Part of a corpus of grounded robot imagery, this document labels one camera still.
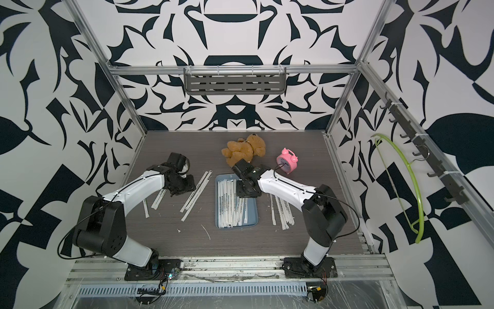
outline blue tray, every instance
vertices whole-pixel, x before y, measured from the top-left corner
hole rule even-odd
[[[224,227],[220,228],[218,226],[218,183],[223,180],[232,180],[232,179],[237,179],[239,180],[237,175],[235,174],[223,174],[223,175],[218,175],[216,176],[216,179],[214,180],[214,224],[216,225],[217,228],[219,229],[233,229],[233,228],[242,228],[242,227],[247,227],[247,226],[254,226],[259,222],[259,217],[257,216],[257,204],[255,202],[255,198],[248,198],[247,199],[247,224],[242,223],[242,226],[235,226],[235,227]]]

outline electrical wire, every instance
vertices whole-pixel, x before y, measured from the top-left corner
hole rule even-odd
[[[260,278],[271,278],[271,277],[276,276],[276,274],[273,274],[273,275],[270,275],[270,276],[259,276],[258,274],[255,274],[252,277],[247,277],[247,278],[238,279],[238,280],[214,280],[214,279],[208,279],[208,278],[204,278],[204,277],[197,277],[197,276],[192,275],[192,274],[189,274],[189,276],[194,277],[194,278],[197,278],[197,279],[200,279],[200,280],[209,281],[209,282],[240,282],[240,281],[244,281],[244,280],[251,280],[251,279],[254,279],[256,277],[260,277]]]
[[[166,279],[166,285],[164,287],[163,287],[163,282],[164,282],[163,277],[165,277],[165,279]],[[138,303],[142,304],[141,297],[143,297],[144,295],[156,296],[152,301],[147,302],[146,305],[150,305],[150,304],[154,303],[155,301],[157,301],[161,296],[166,294],[166,288],[167,287],[168,287],[168,274],[165,273],[165,270],[163,269],[162,273],[161,273],[160,282],[158,283],[158,292],[144,291],[144,289],[139,288],[139,289],[137,289],[137,292],[141,292],[142,294],[139,296],[136,296],[135,300]]]
[[[323,282],[324,282],[324,285],[326,285],[326,293],[325,293],[325,295],[324,295],[324,298],[326,298],[326,296],[328,295],[328,290],[329,290],[329,288],[328,288],[328,280],[327,280],[327,279],[326,279],[326,280],[324,280],[322,277],[319,277],[319,276],[308,276],[306,273],[302,273],[302,272],[299,272],[299,271],[295,271],[295,270],[287,269],[287,268],[284,268],[283,266],[281,266],[281,269],[286,270],[286,271],[289,271],[289,272],[292,272],[292,273],[297,274],[297,275],[301,275],[301,276],[303,276],[303,277],[310,277],[310,278],[317,278],[317,279],[321,279],[321,281],[323,281]],[[311,301],[311,302],[315,303],[314,299],[310,299],[310,298],[309,298],[309,293],[310,293],[310,292],[311,292],[311,291],[307,292],[307,295],[306,295],[305,297],[307,298],[307,300],[309,300],[309,301]]]
[[[284,165],[285,165],[284,163],[279,163],[273,171],[282,168]]]
[[[156,176],[156,175],[160,175],[160,173],[156,173],[156,174],[152,174],[152,175],[148,175],[148,176],[144,176],[143,178],[138,178],[138,179],[135,179],[134,181],[132,181],[131,183],[128,183],[126,186],[124,186],[122,189],[120,189],[114,196],[113,198],[111,199],[111,201],[109,201],[108,203],[106,203],[105,205],[102,205],[100,206],[96,211],[94,211],[93,213],[89,214],[89,216],[86,216],[84,219],[80,220],[79,222],[76,223],[76,225],[74,225],[71,229],[69,229],[69,231],[67,232],[67,234],[65,234],[65,236],[62,237],[62,239],[60,240],[60,242],[58,243],[58,246],[57,246],[57,254],[58,254],[58,257],[63,259],[63,260],[77,260],[77,259],[82,259],[82,258],[87,258],[87,256],[80,256],[80,257],[76,257],[76,258],[66,258],[66,257],[63,257],[60,253],[60,246],[62,245],[62,242],[65,240],[65,238],[67,238],[67,236],[69,236],[69,234],[74,231],[74,229],[79,225],[81,224],[84,220],[88,219],[89,217],[91,217],[92,215],[102,211],[103,209],[105,209],[108,205],[110,205],[113,200],[115,200],[115,198],[117,197],[117,195],[124,191],[125,189],[127,189],[129,186],[131,186],[132,184],[138,182],[138,181],[141,181],[141,180],[144,180],[148,177],[151,177],[151,176]],[[99,256],[104,256],[103,254],[92,254],[90,255],[90,257],[99,257]]]
[[[278,177],[276,177],[276,172],[275,172],[275,170],[273,170],[273,175],[274,175],[274,177],[275,177],[275,179],[276,179],[276,180],[278,180],[278,179],[279,179]],[[357,213],[357,211],[356,211],[356,210],[355,210],[352,206],[350,206],[348,203],[343,202],[342,200],[337,199],[337,198],[335,198],[334,196],[329,196],[329,195],[325,195],[325,194],[318,193],[318,192],[307,192],[307,193],[312,193],[312,194],[316,194],[316,195],[320,195],[320,196],[325,196],[325,197],[331,198],[331,199],[333,199],[333,200],[336,200],[336,201],[340,202],[341,204],[344,204],[344,205],[348,206],[348,207],[349,207],[349,208],[350,208],[350,209],[351,209],[351,210],[355,213],[355,215],[357,216],[357,221],[358,221],[358,222],[357,222],[357,228],[356,228],[356,229],[354,229],[353,231],[351,231],[350,233],[346,233],[346,234],[343,234],[343,235],[336,236],[336,237],[333,239],[333,241],[334,241],[334,240],[336,240],[336,239],[338,239],[338,238],[340,238],[340,237],[344,237],[344,236],[351,235],[351,234],[353,234],[353,233],[355,233],[355,232],[357,232],[357,231],[359,230],[359,228],[360,228],[360,219],[359,219],[359,214],[358,214],[358,213]]]

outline aluminum frame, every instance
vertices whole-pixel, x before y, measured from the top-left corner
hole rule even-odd
[[[245,284],[261,283],[264,285],[268,283],[293,285],[314,281],[314,278],[285,278],[285,272],[281,266],[283,258],[286,257],[299,256],[168,257],[166,259],[182,260],[180,268],[183,270],[173,281],[173,284],[177,286],[218,285],[217,281],[228,283],[232,280]],[[393,271],[384,254],[334,255],[331,257],[334,258],[338,278],[328,278],[328,281],[334,283],[338,281],[379,281],[388,306],[393,309],[406,308],[397,288]],[[125,288],[129,285],[136,287],[143,283],[146,285],[158,283],[157,280],[124,281],[126,270],[126,263],[111,258],[94,257],[77,260],[54,308],[72,308],[83,287],[96,286],[104,290],[118,289],[119,286]],[[120,294],[122,297],[128,297],[125,293]]]
[[[350,76],[350,79],[348,80],[348,83],[345,85],[345,88],[343,89],[343,93],[341,94],[341,97],[336,104],[334,113],[329,119],[328,125],[326,126],[326,133],[331,132],[334,126],[336,125],[336,123],[338,122],[338,119],[340,118],[341,113],[345,109],[345,105],[348,101],[348,98],[350,97],[350,94],[353,91],[353,88],[355,87],[357,81],[359,80],[360,74],[361,74],[360,71],[356,71],[352,74],[352,76]]]
[[[122,179],[122,182],[120,183],[120,188],[127,184],[128,178],[130,177],[130,172],[134,168],[135,161],[137,161],[137,157],[139,156],[139,153],[141,152],[142,145],[144,145],[144,142],[146,141],[146,137],[147,137],[147,135],[144,135],[139,140],[139,143],[138,143],[138,145],[134,151],[134,156],[132,157],[132,160],[130,161],[130,164],[128,166],[127,172],[123,176],[124,178]]]
[[[364,77],[369,82],[369,85],[376,91],[377,95],[386,102],[391,99],[393,102],[399,102],[397,96],[388,88],[388,86],[379,78],[374,69],[367,63],[361,62],[357,65],[359,71],[362,72]],[[480,194],[475,188],[468,182],[463,176],[463,173],[459,171],[451,161],[446,157],[444,152],[438,147],[438,145],[431,139],[429,134],[422,128],[419,122],[408,112],[403,104],[396,104],[398,110],[404,115],[407,121],[410,121],[414,131],[420,134],[420,137],[425,141],[425,145],[429,148],[431,154],[434,154],[436,158],[442,161],[443,167],[446,169],[449,175],[451,175],[454,181],[462,186],[463,193],[468,198],[468,201],[462,204],[463,209],[468,216],[475,223],[477,228],[487,239],[487,242],[494,248],[494,212],[487,205]]]
[[[107,65],[107,59],[105,56],[105,53],[103,52],[103,49],[101,48],[101,44],[98,42],[96,39],[96,35],[94,34],[93,30],[91,29],[86,17],[82,13],[81,8],[79,7],[79,4],[77,3],[76,0],[63,0],[65,2],[65,5],[67,7],[67,10],[69,11],[70,15],[74,19],[74,23],[76,24],[76,27],[79,29],[79,32],[81,35],[84,37],[84,39],[87,42],[87,45],[89,46],[89,49],[91,49],[92,53],[96,57],[96,60],[98,61],[99,65],[101,66],[101,69],[103,70],[103,73],[105,74],[105,77],[108,79],[110,84],[112,85],[113,89],[115,92],[118,94],[120,97],[120,100],[122,101],[123,106],[127,110],[127,112],[130,115],[130,118],[132,121],[134,121],[135,126],[139,129],[141,134],[144,136],[147,133],[147,129],[142,123],[141,117],[137,114],[137,111],[135,110],[134,104],[132,101],[130,101],[130,98],[127,96],[127,93],[125,92],[122,84],[118,80],[118,77],[114,77],[112,73],[110,72],[110,69],[108,68]]]
[[[328,148],[329,156],[331,157],[331,161],[333,162],[334,170],[336,172],[336,176],[338,177],[338,181],[341,186],[341,190],[343,191],[343,196],[345,197],[345,201],[350,204],[353,209],[355,209],[358,212],[358,216],[355,215],[353,211],[350,211],[350,216],[352,217],[352,221],[357,227],[358,222],[360,221],[360,231],[362,231],[362,234],[365,237],[365,241],[367,243],[367,246],[369,247],[370,253],[376,253],[376,247],[374,246],[374,241],[372,240],[372,235],[367,229],[364,219],[362,217],[362,214],[359,211],[359,208],[357,207],[357,203],[355,201],[355,198],[352,194],[352,190],[350,189],[350,184],[348,182],[348,179],[345,176],[345,170],[343,169],[341,165],[341,160],[338,157],[337,153],[337,147],[334,143],[334,140],[331,135],[325,134],[324,136],[324,142],[326,143],[326,147]]]
[[[353,73],[355,64],[326,65],[217,65],[217,66],[114,66],[109,64],[112,75],[183,75],[184,69],[192,75],[213,74],[277,74],[285,69],[287,74],[302,73]]]
[[[334,258],[338,278],[341,280],[394,280],[393,271],[384,254],[329,255]],[[281,269],[283,258],[299,256],[243,256],[243,257],[160,257],[181,259],[177,283],[198,283],[209,280],[238,280],[242,282],[304,281],[313,278],[285,278]],[[124,284],[142,281],[124,281],[127,264],[112,258],[83,258],[77,260],[66,285],[71,284]],[[158,280],[146,281],[157,284]]]
[[[386,24],[386,18],[389,15],[389,11],[395,3],[396,0],[383,0],[381,8],[379,9],[379,13],[377,14],[374,23],[372,24],[366,42],[364,43],[364,47],[362,48],[362,51],[360,52],[356,63],[367,60],[367,57],[374,47],[376,39],[379,37],[382,29],[384,28],[384,25]]]

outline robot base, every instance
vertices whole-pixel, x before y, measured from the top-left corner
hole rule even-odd
[[[146,280],[159,280],[161,278],[161,273],[164,270],[165,273],[172,273],[174,268],[180,268],[180,263],[182,260],[158,260],[158,270],[149,271],[143,267],[137,267],[134,265],[129,265],[127,272],[125,273],[125,281],[146,281]]]
[[[308,265],[304,258],[284,258],[283,269],[285,270],[286,278],[307,278],[307,277],[323,277],[326,272],[327,278],[337,278],[338,272],[334,259],[326,257],[317,267]]]

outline clock face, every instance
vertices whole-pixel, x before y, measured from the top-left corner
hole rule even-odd
[[[288,164],[288,161],[285,158],[278,158],[276,163],[278,163],[278,165],[283,164],[281,165],[280,169],[285,173],[291,172],[290,164]]]

